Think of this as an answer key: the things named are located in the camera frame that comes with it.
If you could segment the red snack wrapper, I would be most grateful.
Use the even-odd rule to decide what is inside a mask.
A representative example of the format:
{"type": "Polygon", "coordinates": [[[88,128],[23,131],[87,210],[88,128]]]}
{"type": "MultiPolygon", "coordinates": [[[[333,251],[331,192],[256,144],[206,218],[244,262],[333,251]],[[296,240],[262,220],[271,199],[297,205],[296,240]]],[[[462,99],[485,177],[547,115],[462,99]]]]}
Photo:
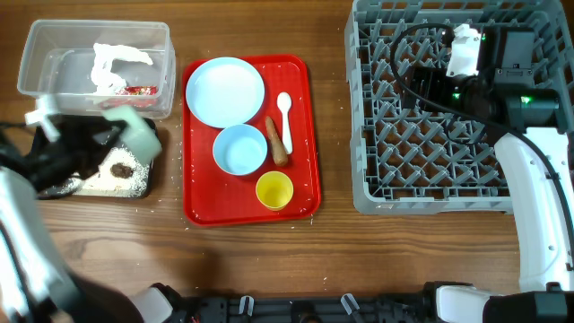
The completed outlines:
{"type": "Polygon", "coordinates": [[[157,86],[126,86],[115,91],[116,96],[153,96],[158,92],[157,86]]]}

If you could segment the light blue bowl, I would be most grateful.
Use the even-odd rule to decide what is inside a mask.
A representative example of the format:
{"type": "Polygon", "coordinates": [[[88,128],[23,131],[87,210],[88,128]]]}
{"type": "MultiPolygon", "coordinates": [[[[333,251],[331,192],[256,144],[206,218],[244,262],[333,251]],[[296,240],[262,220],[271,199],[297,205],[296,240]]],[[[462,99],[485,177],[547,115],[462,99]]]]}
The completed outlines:
{"type": "Polygon", "coordinates": [[[239,124],[223,129],[213,142],[213,159],[224,172],[247,176],[265,162],[268,145],[257,128],[239,124]]]}

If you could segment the pale green bowl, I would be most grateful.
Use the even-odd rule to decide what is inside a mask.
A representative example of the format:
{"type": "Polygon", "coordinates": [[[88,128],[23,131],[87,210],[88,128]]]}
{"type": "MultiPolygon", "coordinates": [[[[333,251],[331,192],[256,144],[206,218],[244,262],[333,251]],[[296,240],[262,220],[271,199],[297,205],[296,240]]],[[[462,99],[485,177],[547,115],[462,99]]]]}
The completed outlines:
{"type": "Polygon", "coordinates": [[[149,164],[161,153],[161,142],[153,129],[131,106],[123,105],[102,112],[107,121],[125,121],[121,141],[141,164],[149,164]]]}

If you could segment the white tissue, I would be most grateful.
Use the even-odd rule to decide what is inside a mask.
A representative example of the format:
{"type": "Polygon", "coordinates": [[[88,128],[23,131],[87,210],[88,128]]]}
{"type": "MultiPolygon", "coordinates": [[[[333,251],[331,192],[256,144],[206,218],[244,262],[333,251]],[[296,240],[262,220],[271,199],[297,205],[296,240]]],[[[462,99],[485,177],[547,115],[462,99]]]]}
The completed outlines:
{"type": "Polygon", "coordinates": [[[95,95],[115,95],[127,87],[126,80],[112,72],[116,60],[153,65],[151,57],[134,47],[94,43],[94,63],[91,70],[91,81],[96,86],[95,95]]]}

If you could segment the large light blue plate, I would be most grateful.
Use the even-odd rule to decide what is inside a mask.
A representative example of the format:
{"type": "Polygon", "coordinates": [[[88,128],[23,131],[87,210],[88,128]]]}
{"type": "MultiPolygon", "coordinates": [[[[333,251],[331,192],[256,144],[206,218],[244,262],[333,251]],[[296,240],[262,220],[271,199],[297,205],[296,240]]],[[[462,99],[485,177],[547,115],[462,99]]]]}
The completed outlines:
{"type": "Polygon", "coordinates": [[[185,89],[189,111],[201,123],[227,128],[247,123],[262,108],[265,84],[247,61],[217,57],[202,63],[185,89]]]}

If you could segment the white plastic spoon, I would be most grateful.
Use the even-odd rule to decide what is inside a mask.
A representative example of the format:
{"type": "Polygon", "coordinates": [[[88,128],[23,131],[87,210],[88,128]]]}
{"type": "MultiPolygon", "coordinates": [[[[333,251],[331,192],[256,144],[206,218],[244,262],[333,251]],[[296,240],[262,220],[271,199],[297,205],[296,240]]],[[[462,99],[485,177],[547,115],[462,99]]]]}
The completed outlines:
{"type": "Polygon", "coordinates": [[[280,92],[276,100],[277,108],[282,114],[282,141],[287,154],[293,151],[291,127],[289,120],[289,112],[291,109],[292,101],[288,92],[280,92]]]}

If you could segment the yellow plastic cup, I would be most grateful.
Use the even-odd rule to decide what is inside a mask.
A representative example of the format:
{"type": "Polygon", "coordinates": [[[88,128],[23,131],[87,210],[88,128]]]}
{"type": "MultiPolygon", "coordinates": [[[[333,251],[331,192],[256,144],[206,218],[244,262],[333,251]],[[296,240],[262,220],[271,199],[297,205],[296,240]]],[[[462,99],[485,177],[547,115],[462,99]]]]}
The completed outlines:
{"type": "Polygon", "coordinates": [[[294,195],[291,179],[280,171],[268,171],[256,183],[258,201],[267,209],[280,211],[287,206],[294,195]]]}

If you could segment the brown food scrap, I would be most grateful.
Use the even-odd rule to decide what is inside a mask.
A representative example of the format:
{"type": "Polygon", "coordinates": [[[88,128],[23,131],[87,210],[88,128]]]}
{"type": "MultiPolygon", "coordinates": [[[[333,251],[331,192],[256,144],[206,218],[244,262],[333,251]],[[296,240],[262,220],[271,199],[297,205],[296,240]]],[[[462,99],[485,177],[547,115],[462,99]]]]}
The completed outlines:
{"type": "Polygon", "coordinates": [[[116,178],[129,179],[133,176],[134,170],[123,163],[116,163],[110,167],[110,173],[116,178]]]}

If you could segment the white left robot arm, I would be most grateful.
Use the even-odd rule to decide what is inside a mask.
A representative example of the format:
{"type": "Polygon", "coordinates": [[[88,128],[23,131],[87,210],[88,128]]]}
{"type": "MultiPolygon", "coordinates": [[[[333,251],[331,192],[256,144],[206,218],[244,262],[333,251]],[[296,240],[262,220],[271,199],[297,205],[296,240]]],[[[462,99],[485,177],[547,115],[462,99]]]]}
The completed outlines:
{"type": "Polygon", "coordinates": [[[140,116],[50,117],[35,128],[45,138],[26,155],[1,137],[1,309],[12,322],[167,322],[176,306],[168,286],[134,296],[75,273],[59,254],[39,214],[39,193],[78,174],[94,174],[118,141],[148,163],[161,151],[140,116]]]}

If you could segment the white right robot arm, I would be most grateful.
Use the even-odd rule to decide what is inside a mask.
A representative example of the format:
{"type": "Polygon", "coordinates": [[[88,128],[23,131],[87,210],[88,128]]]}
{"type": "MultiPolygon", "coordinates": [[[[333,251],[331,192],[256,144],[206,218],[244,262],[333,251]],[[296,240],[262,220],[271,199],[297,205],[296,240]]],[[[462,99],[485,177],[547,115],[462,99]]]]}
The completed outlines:
{"type": "Polygon", "coordinates": [[[481,122],[505,175],[520,250],[520,291],[499,295],[470,284],[429,290],[439,322],[573,320],[573,187],[559,95],[536,89],[525,70],[471,74],[412,67],[398,76],[407,103],[481,122]]]}

